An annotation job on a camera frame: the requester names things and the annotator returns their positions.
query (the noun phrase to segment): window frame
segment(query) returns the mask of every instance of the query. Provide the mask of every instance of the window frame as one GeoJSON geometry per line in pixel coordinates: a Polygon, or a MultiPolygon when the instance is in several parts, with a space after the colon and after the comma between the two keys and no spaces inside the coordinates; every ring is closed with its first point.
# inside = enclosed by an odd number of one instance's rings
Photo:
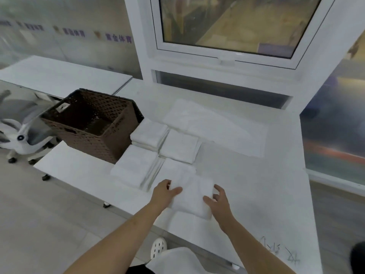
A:
{"type": "Polygon", "coordinates": [[[282,57],[273,57],[268,55],[259,55],[253,53],[244,53],[237,51],[214,49],[210,47],[200,47],[193,45],[183,45],[178,43],[169,43],[163,41],[163,28],[161,19],[161,10],[159,0],[150,0],[152,15],[153,15],[153,25],[154,33],[156,36],[157,50],[175,52],[178,54],[189,54],[200,57],[200,59],[207,58],[217,58],[221,61],[231,61],[236,64],[236,66],[244,68],[248,64],[257,64],[263,66],[274,66],[277,68],[291,69],[295,70],[305,52],[307,51],[310,43],[312,42],[314,36],[316,35],[318,29],[320,28],[324,18],[331,9],[331,6],[335,0],[321,0],[315,13],[313,14],[310,22],[297,45],[293,56],[291,59],[282,57]]]}

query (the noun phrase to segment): right hand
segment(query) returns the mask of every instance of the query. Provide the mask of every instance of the right hand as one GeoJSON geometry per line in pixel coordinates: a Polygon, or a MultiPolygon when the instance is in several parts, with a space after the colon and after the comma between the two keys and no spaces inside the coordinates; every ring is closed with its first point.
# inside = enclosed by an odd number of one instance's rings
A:
{"type": "Polygon", "coordinates": [[[214,188],[218,190],[219,194],[213,194],[213,199],[204,196],[203,200],[212,210],[212,214],[222,231],[227,233],[227,228],[232,225],[235,218],[231,212],[225,190],[217,184],[214,185],[214,188]]]}

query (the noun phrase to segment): left hand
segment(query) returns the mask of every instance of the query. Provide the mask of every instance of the left hand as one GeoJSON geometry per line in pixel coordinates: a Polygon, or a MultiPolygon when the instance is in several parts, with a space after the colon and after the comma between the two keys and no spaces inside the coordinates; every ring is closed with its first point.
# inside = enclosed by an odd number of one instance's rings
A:
{"type": "Polygon", "coordinates": [[[171,203],[172,199],[183,191],[182,187],[169,190],[171,180],[163,180],[154,189],[150,205],[161,213],[171,203]]]}

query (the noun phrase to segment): table leg caster wheel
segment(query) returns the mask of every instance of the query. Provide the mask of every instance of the table leg caster wheel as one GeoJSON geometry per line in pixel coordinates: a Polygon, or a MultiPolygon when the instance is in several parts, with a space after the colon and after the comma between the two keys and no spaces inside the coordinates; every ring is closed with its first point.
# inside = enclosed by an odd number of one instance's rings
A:
{"type": "Polygon", "coordinates": [[[28,161],[28,163],[29,163],[31,166],[33,166],[33,165],[35,165],[35,164],[37,163],[37,160],[30,160],[30,161],[28,161]]]}
{"type": "Polygon", "coordinates": [[[104,209],[107,209],[107,208],[109,208],[111,206],[111,204],[109,204],[109,203],[107,203],[107,202],[104,202],[104,204],[103,204],[103,208],[104,209]]]}
{"type": "Polygon", "coordinates": [[[42,181],[48,181],[49,179],[51,179],[51,176],[46,174],[42,177],[42,181]]]}
{"type": "Polygon", "coordinates": [[[16,163],[17,161],[17,158],[8,159],[8,163],[16,163]]]}

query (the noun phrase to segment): glass wall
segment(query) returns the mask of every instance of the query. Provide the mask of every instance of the glass wall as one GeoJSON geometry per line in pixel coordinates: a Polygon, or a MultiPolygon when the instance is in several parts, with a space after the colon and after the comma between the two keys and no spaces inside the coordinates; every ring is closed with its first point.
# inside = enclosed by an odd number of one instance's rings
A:
{"type": "Polygon", "coordinates": [[[0,63],[27,55],[142,78],[124,0],[0,0],[0,63]]]}
{"type": "Polygon", "coordinates": [[[291,58],[321,0],[160,0],[163,40],[291,58]]]}
{"type": "Polygon", "coordinates": [[[365,185],[364,34],[302,112],[301,123],[307,168],[365,185]]]}

